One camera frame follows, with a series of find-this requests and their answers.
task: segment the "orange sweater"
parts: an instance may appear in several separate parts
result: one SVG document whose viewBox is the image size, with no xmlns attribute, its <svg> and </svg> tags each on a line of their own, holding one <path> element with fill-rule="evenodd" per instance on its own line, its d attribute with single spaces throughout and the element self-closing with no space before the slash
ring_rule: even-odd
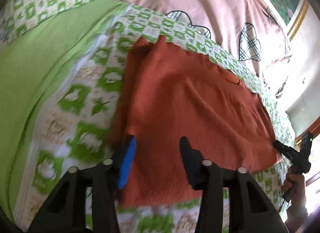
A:
<svg viewBox="0 0 320 233">
<path fill-rule="evenodd" d="M 257 94 L 208 55 L 185 51 L 160 36 L 141 37 L 128 54 L 123 89 L 108 142 L 127 134 L 137 152 L 123 206 L 170 204 L 201 196 L 188 184 L 179 153 L 192 148 L 228 169 L 260 172 L 279 161 L 269 116 Z"/>
</svg>

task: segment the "pink blanket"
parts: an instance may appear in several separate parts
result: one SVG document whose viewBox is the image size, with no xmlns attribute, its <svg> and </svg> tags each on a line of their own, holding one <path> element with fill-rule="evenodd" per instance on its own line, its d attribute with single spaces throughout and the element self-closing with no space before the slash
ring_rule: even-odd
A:
<svg viewBox="0 0 320 233">
<path fill-rule="evenodd" d="M 262 0 L 122 1 L 163 14 L 172 11 L 185 12 L 192 25 L 207 27 L 211 39 L 262 78 L 274 94 L 287 78 L 283 71 L 289 71 L 288 59 L 291 52 L 288 41 Z M 274 72 L 277 69 L 281 69 L 278 74 Z M 274 74 L 278 76 L 276 81 L 270 78 Z"/>
</svg>

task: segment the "plaid heart appliqué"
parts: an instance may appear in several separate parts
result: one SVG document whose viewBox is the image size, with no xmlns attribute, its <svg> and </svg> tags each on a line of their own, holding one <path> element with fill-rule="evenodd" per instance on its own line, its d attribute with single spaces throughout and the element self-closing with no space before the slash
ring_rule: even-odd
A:
<svg viewBox="0 0 320 233">
<path fill-rule="evenodd" d="M 175 21 L 188 24 L 188 27 L 194 29 L 199 34 L 204 35 L 206 38 L 211 39 L 210 30 L 204 26 L 192 25 L 192 21 L 187 13 L 181 10 L 174 10 L 166 14 L 166 16 Z"/>
<path fill-rule="evenodd" d="M 261 44 L 257 39 L 256 30 L 246 22 L 239 39 L 239 61 L 261 60 Z"/>
</svg>

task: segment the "pink comforter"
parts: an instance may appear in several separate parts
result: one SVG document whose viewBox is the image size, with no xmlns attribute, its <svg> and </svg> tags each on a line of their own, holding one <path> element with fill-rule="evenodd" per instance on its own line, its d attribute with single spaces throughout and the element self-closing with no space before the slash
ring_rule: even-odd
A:
<svg viewBox="0 0 320 233">
<path fill-rule="evenodd" d="M 226 51 L 239 59 L 239 39 L 246 23 L 254 26 L 257 43 L 260 43 L 261 60 L 248 59 L 242 61 L 252 72 L 264 79 L 276 93 L 285 81 L 287 74 L 283 73 L 275 81 L 273 66 L 281 62 L 287 66 L 288 44 L 281 28 L 270 18 L 266 11 L 267 5 L 262 0 L 122 0 L 132 2 L 145 8 L 167 14 L 180 10 L 187 13 L 193 25 L 207 27 L 211 39 L 221 45 Z"/>
</svg>

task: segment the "metal screw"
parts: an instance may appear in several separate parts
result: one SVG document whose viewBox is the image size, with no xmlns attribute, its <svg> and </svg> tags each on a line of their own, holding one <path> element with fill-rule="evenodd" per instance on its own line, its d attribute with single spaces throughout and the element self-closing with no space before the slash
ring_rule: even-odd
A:
<svg viewBox="0 0 320 233">
<path fill-rule="evenodd" d="M 68 172 L 69 173 L 76 173 L 78 171 L 78 167 L 76 166 L 71 166 L 69 169 L 68 169 Z"/>
<path fill-rule="evenodd" d="M 111 164 L 113 164 L 113 160 L 112 160 L 112 159 L 104 159 L 104 160 L 102 161 L 102 163 L 103 163 L 104 165 L 111 165 Z"/>
<path fill-rule="evenodd" d="M 244 174 L 247 173 L 247 169 L 245 167 L 239 167 L 238 172 Z"/>
<path fill-rule="evenodd" d="M 202 163 L 202 165 L 204 165 L 204 166 L 211 166 L 211 165 L 212 165 L 212 161 L 207 160 L 207 159 L 203 160 L 201 163 Z"/>
</svg>

